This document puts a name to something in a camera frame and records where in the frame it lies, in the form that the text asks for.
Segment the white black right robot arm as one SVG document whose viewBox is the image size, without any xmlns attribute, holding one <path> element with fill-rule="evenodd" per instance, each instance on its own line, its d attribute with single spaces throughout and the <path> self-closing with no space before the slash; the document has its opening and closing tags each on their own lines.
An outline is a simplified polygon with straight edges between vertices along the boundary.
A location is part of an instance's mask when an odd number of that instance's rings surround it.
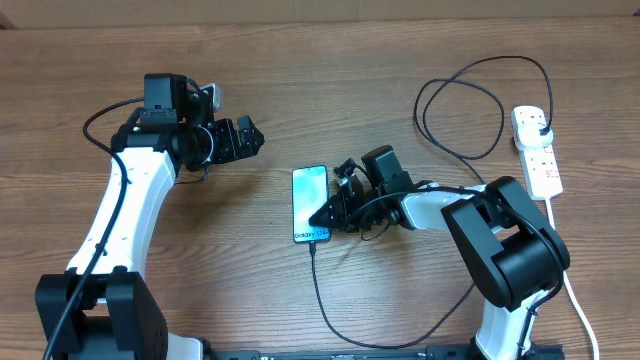
<svg viewBox="0 0 640 360">
<path fill-rule="evenodd" d="M 564 285 L 570 255 L 522 185 L 503 176 L 473 187 L 415 183 L 389 145 L 334 170 L 339 189 L 310 214 L 310 225 L 344 233 L 374 226 L 448 233 L 485 299 L 479 330 L 466 344 L 431 345 L 428 359 L 562 359 L 560 345 L 531 332 L 540 307 Z"/>
</svg>

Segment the blue Galaxy smartphone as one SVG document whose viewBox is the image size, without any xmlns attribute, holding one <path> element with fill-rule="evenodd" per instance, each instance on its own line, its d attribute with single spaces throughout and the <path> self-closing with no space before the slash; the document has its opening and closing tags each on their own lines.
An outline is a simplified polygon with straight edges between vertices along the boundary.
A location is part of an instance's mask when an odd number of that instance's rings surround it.
<svg viewBox="0 0 640 360">
<path fill-rule="evenodd" d="M 328 200 L 327 168 L 316 165 L 292 171 L 293 241 L 297 244 L 324 242 L 331 238 L 326 227 L 311 225 L 309 219 Z"/>
</svg>

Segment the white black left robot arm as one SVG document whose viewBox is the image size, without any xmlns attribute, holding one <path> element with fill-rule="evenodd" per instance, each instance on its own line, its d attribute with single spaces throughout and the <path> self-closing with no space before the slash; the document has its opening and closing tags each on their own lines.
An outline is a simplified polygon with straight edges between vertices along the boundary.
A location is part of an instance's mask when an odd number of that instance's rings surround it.
<svg viewBox="0 0 640 360">
<path fill-rule="evenodd" d="M 179 172 L 253 157 L 263 134 L 248 116 L 216 119 L 220 88 L 172 73 L 148 74 L 144 94 L 109 144 L 111 173 L 92 226 L 66 270 L 43 275 L 35 303 L 46 359 L 212 359 L 202 338 L 168 329 L 146 281 L 160 208 Z"/>
</svg>

